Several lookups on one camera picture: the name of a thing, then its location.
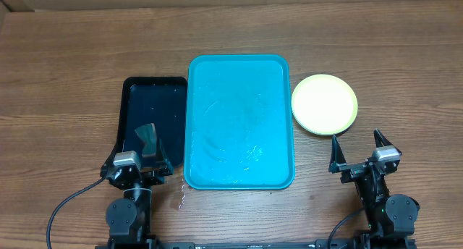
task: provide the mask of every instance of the black plastic tray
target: black plastic tray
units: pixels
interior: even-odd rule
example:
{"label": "black plastic tray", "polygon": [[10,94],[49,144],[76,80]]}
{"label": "black plastic tray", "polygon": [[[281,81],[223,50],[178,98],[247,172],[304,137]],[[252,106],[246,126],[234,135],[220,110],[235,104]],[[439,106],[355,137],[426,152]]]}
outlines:
{"label": "black plastic tray", "polygon": [[135,129],[154,123],[173,167],[184,161],[187,80],[183,77],[129,77],[122,87],[121,111],[114,154],[136,151],[143,167],[152,167],[141,157],[143,143]]}

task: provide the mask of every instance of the blue tray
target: blue tray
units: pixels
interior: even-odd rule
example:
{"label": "blue tray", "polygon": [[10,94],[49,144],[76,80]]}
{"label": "blue tray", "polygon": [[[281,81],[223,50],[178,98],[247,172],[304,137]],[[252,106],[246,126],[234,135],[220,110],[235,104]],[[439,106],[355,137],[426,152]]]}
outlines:
{"label": "blue tray", "polygon": [[294,179],[291,87],[273,54],[190,64],[184,177],[197,189],[282,189]]}

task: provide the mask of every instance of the tray rim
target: tray rim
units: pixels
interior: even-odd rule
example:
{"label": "tray rim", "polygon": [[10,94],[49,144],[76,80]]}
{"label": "tray rim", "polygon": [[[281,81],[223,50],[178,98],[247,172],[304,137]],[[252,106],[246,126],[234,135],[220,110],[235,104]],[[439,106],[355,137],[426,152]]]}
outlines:
{"label": "tray rim", "polygon": [[[190,135],[187,133],[191,128],[191,122],[189,117],[191,117],[191,107],[192,107],[192,98],[190,97],[189,93],[192,93],[193,83],[190,81],[190,78],[194,74],[193,70],[199,63],[203,62],[204,59],[208,61],[216,60],[216,61],[223,61],[227,60],[228,58],[233,59],[234,61],[244,59],[250,60],[256,59],[257,60],[271,60],[278,62],[281,67],[283,68],[283,76],[284,76],[284,95],[285,98],[285,117],[286,117],[286,138],[288,139],[287,145],[290,146],[289,158],[288,158],[288,170],[289,176],[286,180],[284,180],[280,185],[243,185],[243,186],[226,186],[226,185],[197,185],[191,180],[190,173],[188,172],[190,169],[190,159],[187,154],[190,154],[190,149],[188,143],[191,143]],[[282,190],[290,186],[294,178],[296,177],[296,164],[295,164],[295,157],[294,157],[294,130],[293,130],[293,122],[292,122],[292,107],[291,107],[291,80],[289,77],[289,65],[285,58],[278,54],[206,54],[200,55],[194,58],[189,65],[188,68],[188,90],[187,90],[187,114],[185,120],[185,146],[184,146],[184,178],[187,184],[197,190]]]}

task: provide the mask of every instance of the wooden table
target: wooden table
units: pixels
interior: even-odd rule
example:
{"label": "wooden table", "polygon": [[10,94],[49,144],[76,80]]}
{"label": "wooden table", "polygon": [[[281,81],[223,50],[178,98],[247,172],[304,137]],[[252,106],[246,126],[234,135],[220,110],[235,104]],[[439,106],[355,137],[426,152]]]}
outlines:
{"label": "wooden table", "polygon": [[[96,181],[116,140],[129,76],[187,76],[201,54],[275,53],[291,83],[328,73],[359,101],[339,141],[348,161],[374,149],[378,127],[404,155],[391,193],[422,209],[419,248],[463,243],[463,1],[132,9],[8,14],[0,36],[0,247],[45,248],[55,206]],[[294,123],[297,176],[275,191],[198,191],[182,169],[153,188],[164,241],[311,241],[360,206],[328,173],[331,142]],[[104,183],[69,202],[55,248],[105,243]],[[337,237],[367,228],[361,216]]]}

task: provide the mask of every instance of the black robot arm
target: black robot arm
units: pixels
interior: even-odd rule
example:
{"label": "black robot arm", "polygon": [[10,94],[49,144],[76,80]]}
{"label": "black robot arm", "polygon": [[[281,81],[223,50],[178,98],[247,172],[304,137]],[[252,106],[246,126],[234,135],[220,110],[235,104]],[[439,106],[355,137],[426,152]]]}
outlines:
{"label": "black robot arm", "polygon": [[[402,153],[379,130],[374,131],[376,149],[371,157],[358,164],[347,164],[333,136],[329,172],[341,173],[341,182],[354,182],[365,209],[369,230],[354,233],[353,238],[319,239],[315,242],[204,244],[168,242],[150,233],[151,186],[164,183],[164,176],[172,174],[162,142],[154,125],[144,126],[137,134],[145,148],[141,158],[134,151],[115,153],[101,168],[110,184],[124,191],[124,198],[115,200],[106,211],[109,241],[98,249],[416,249],[412,235],[420,209],[417,201],[406,195],[389,195],[384,177],[394,173]],[[140,160],[154,159],[156,169],[142,169]]]}
{"label": "black robot arm", "polygon": [[416,248],[407,237],[415,231],[420,205],[406,195],[389,195],[384,177],[397,170],[402,152],[374,130],[376,149],[358,164],[346,163],[333,136],[329,172],[341,173],[341,183],[354,182],[368,220],[368,231],[355,233],[358,248]]}

